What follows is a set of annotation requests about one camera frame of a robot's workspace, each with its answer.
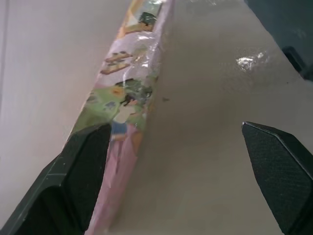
cartoon girl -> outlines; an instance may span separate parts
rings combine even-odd
[[[134,106],[138,100],[131,94],[127,94],[125,99],[120,102],[119,113],[113,118],[112,122],[112,141],[124,141],[126,139],[127,124],[130,116],[136,115]]]

cartoon character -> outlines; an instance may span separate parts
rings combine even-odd
[[[118,59],[114,62],[108,63],[105,69],[101,70],[100,73],[103,75],[109,75],[113,72],[117,72],[124,68],[127,68],[130,65],[131,64],[126,63],[125,60]]]
[[[111,133],[113,141],[124,141],[126,139],[126,121],[130,116],[137,115],[134,108],[137,103],[137,99],[131,94],[127,94],[125,99],[120,102],[121,106],[119,107],[119,112],[112,121]]]
[[[139,19],[141,29],[147,31],[152,31],[156,21],[156,16],[154,14],[151,14],[150,12],[142,12]]]
[[[112,62],[118,61],[120,59],[125,59],[128,57],[132,57],[132,55],[128,54],[126,51],[123,50],[120,52],[112,53],[112,56],[110,58],[107,58],[105,61],[108,63],[112,63]]]

dark background object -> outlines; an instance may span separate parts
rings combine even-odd
[[[313,81],[313,1],[312,0],[245,0],[264,28],[272,35],[294,68]],[[292,48],[295,53],[286,54]],[[309,67],[295,67],[295,61]]]
[[[313,156],[291,134],[244,122],[255,179],[286,235],[313,234]]]
[[[83,235],[101,188],[110,125],[74,133],[8,219],[1,235]]]

